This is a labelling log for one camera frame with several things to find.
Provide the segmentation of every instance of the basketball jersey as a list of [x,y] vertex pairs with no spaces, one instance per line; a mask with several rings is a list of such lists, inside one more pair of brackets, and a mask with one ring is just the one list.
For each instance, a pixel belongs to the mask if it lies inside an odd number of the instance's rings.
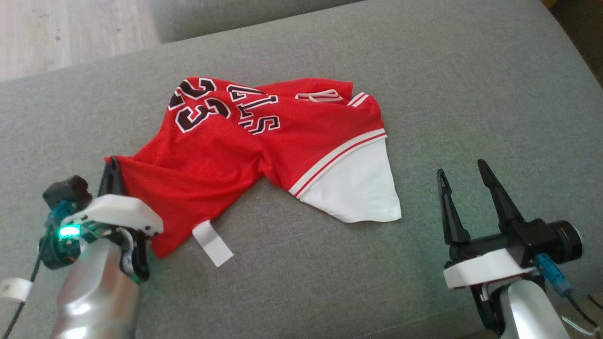
[[300,79],[248,87],[187,78],[157,136],[118,157],[129,193],[162,218],[162,257],[262,175],[346,222],[391,221],[400,205],[375,99],[352,84]]

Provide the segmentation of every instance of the gray fabric surface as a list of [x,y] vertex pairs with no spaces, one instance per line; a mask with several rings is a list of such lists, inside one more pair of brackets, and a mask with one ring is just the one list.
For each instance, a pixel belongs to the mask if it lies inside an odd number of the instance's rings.
[[151,0],[150,4],[159,40],[168,43],[356,1],[359,0]]
[[[435,171],[473,236],[497,229],[476,160],[526,218],[573,222],[579,293],[602,285],[603,91],[536,1],[368,1],[0,84],[0,276],[29,275],[42,191],[72,174],[95,191],[102,157],[158,131],[179,82],[300,77],[356,83],[382,107],[403,218],[344,224],[263,180],[215,225],[235,257],[215,268],[189,239],[153,259],[149,338],[455,338],[480,328],[449,291]],[[68,269],[40,272],[14,338],[44,338]]]

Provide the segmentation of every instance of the green led light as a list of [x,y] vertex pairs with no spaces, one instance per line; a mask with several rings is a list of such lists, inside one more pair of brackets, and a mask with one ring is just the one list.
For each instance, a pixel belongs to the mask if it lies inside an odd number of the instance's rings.
[[80,235],[80,225],[66,225],[58,230],[58,236],[61,238],[70,238],[72,236]]

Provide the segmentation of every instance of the light wood floor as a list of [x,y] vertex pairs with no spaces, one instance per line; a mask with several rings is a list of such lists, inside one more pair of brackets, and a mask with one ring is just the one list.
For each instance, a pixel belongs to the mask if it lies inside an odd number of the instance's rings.
[[159,45],[148,0],[0,0],[0,81]]

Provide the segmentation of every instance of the white cable label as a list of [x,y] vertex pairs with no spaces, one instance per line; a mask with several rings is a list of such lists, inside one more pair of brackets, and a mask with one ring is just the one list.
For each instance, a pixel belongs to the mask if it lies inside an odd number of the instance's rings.
[[21,278],[9,278],[0,282],[0,298],[11,298],[24,302],[30,294],[32,283]]
[[232,251],[213,229],[209,220],[197,225],[192,230],[192,236],[199,242],[216,267],[222,266],[223,263],[233,257]]

